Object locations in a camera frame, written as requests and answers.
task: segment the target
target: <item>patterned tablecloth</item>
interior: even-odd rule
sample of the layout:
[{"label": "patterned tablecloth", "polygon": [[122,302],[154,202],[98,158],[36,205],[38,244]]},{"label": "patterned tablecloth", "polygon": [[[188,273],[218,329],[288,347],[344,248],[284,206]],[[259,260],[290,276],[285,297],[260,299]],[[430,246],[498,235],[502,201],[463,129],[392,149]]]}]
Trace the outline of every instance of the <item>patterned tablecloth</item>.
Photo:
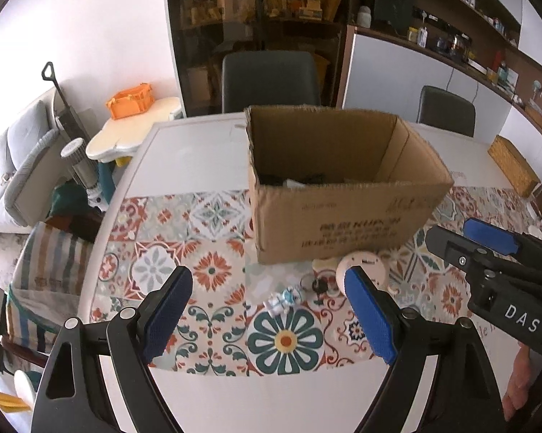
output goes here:
[{"label": "patterned tablecloth", "polygon": [[[430,254],[425,233],[439,223],[461,232],[476,217],[518,232],[532,224],[508,189],[454,187],[425,227],[400,249],[381,251],[394,296],[427,319],[470,316],[464,274]],[[180,264],[191,269],[194,293],[158,368],[205,375],[292,374],[368,360],[371,349],[348,300],[309,291],[302,306],[271,318],[263,301],[286,285],[310,288],[311,262],[256,263],[248,191],[125,199],[100,266],[91,322],[136,306]]]}]

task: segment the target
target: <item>striped chair cover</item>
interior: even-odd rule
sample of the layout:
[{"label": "striped chair cover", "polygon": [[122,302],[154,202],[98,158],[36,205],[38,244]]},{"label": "striped chair cover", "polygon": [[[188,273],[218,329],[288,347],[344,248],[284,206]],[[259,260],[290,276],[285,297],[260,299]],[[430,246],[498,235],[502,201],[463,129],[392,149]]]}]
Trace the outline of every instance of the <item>striped chair cover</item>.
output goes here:
[{"label": "striped chair cover", "polygon": [[92,244],[45,223],[30,233],[8,289],[6,323],[10,340],[49,353],[78,300]]}]

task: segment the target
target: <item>black handle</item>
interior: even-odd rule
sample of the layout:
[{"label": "black handle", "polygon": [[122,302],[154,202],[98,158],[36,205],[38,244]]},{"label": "black handle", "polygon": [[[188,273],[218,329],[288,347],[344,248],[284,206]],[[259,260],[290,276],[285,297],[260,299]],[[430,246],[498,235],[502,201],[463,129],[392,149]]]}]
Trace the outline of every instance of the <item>black handle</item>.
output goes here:
[{"label": "black handle", "polygon": [[[52,73],[50,76],[46,76],[46,69],[50,68],[50,72]],[[42,79],[44,81],[52,81],[53,83],[56,83],[56,75],[54,74],[54,64],[52,62],[46,62],[46,65],[44,65],[44,68],[42,69]]]}]

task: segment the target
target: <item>pink round object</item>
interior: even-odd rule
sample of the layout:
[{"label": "pink round object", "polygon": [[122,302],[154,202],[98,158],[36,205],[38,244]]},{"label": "pink round object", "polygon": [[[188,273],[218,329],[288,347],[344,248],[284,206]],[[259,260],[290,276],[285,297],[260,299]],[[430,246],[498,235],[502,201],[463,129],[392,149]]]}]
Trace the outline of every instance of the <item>pink round object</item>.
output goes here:
[{"label": "pink round object", "polygon": [[335,279],[341,293],[347,296],[345,294],[345,272],[354,266],[361,267],[378,290],[387,291],[389,278],[382,260],[373,252],[358,250],[343,257],[335,270]]}]

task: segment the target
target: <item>black leather chair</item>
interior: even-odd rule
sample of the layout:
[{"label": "black leather chair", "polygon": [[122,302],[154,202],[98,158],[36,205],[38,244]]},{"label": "black leather chair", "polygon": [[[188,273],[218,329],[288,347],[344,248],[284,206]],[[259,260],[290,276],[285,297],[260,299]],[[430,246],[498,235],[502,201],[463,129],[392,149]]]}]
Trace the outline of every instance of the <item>black leather chair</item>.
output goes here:
[{"label": "black leather chair", "polygon": [[321,105],[315,61],[308,52],[252,51],[223,59],[223,112],[250,105]]},{"label": "black leather chair", "polygon": [[475,132],[475,107],[467,99],[435,86],[423,86],[417,123],[453,131],[468,137]]}]

